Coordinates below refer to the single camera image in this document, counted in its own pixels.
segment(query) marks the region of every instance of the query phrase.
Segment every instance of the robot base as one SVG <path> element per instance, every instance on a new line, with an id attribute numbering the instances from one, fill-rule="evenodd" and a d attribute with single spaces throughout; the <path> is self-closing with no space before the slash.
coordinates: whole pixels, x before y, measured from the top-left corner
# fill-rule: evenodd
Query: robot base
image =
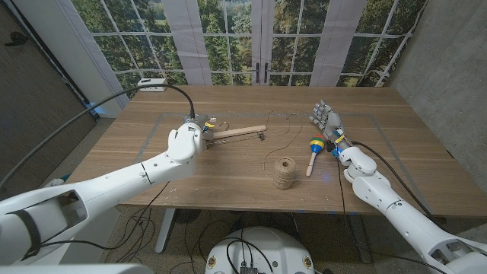
<path id="1" fill-rule="evenodd" d="M 313 260 L 311 259 L 310 253 L 301 243 L 286 233 L 274 228 L 254 227 L 245 228 L 243 230 L 243 236 L 242 230 L 235 231 L 213 247 L 208 255 L 205 274 L 234 273 L 228 262 L 227 245 L 235 241 L 235 238 L 240 239 L 240 237 L 259 248 L 266 255 L 274 273 L 314 273 Z M 250 252 L 253 257 L 253 267 L 251 266 Z M 249 247 L 246 244 L 243 244 L 242 250 L 242 243 L 240 241 L 236 241 L 229 246 L 228 255 L 240 273 L 270 274 L 272 272 L 266 259 L 259 251 L 252 246 L 250 246 L 249 251 Z"/>

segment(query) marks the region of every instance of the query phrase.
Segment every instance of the table surface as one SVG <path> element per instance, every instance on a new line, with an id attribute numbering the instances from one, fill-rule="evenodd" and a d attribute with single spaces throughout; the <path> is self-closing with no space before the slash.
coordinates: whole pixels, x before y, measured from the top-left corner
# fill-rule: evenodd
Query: table surface
<path id="1" fill-rule="evenodd" d="M 311 177 L 305 177 L 310 160 L 310 139 L 320 130 L 307 118 L 314 104 L 324 99 L 340 115 L 347 136 L 371 146 L 391 163 L 409 188 L 432 210 L 443 216 L 487 216 L 487 197 L 445 150 L 407 102 L 392 88 L 312 88 L 183 86 L 197 113 L 217 118 L 215 131 L 266 124 L 265 140 L 249 139 L 214 145 L 196 158 L 190 178 L 170 182 L 155 206 L 188 209 L 226 209 L 284 212 L 341 212 L 342 195 L 336 159 L 321 152 Z M 138 92 L 69 178 L 79 182 L 144 161 L 167 150 L 167 137 L 177 129 L 189 105 L 181 94 Z M 298 116 L 286 116 L 297 113 Z M 279 190 L 272 176 L 276 159 L 296 162 L 297 181 Z M 408 193 L 380 160 L 377 169 L 392 187 L 416 208 Z M 379 214 L 362 202 L 342 176 L 348 213 Z M 146 205 L 164 187 L 154 186 L 125 201 Z"/>

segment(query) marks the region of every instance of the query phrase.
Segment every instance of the wooden maraca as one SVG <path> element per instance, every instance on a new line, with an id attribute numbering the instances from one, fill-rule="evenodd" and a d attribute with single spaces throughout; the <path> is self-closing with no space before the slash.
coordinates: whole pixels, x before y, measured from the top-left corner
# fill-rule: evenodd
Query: wooden maraca
<path id="1" fill-rule="evenodd" d="M 314 158 L 317 154 L 325 147 L 325 137 L 322 135 L 315 135 L 311 139 L 311 160 L 310 164 L 307 166 L 306 177 L 311 176 L 311 171 L 313 171 Z"/>

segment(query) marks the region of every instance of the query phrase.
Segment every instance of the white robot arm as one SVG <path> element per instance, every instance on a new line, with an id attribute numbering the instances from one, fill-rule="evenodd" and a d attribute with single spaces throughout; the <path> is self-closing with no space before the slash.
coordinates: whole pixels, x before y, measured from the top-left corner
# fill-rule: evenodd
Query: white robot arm
<path id="1" fill-rule="evenodd" d="M 487 245 L 443 231 L 401 198 L 376 170 L 375 161 L 345 137 L 338 114 L 328 104 L 317 104 L 310 119 L 327 138 L 327 150 L 347 167 L 343 173 L 354 194 L 386 216 L 425 263 L 448 274 L 485 273 Z"/>
<path id="2" fill-rule="evenodd" d="M 172 130 L 168 150 L 98 178 L 51 186 L 0 202 L 0 265 L 29 264 L 71 240 L 102 212 L 158 183 L 189 177 L 203 150 L 208 116 L 185 118 Z"/>

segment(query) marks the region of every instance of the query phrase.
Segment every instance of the ball of twine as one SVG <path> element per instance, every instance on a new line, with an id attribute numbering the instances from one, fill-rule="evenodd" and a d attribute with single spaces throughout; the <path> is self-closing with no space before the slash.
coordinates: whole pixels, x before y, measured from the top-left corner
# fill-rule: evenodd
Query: ball of twine
<path id="1" fill-rule="evenodd" d="M 286 190 L 291 187 L 294 182 L 294 174 L 296 171 L 296 163 L 291 158 L 279 158 L 274 165 L 274 185 Z"/>

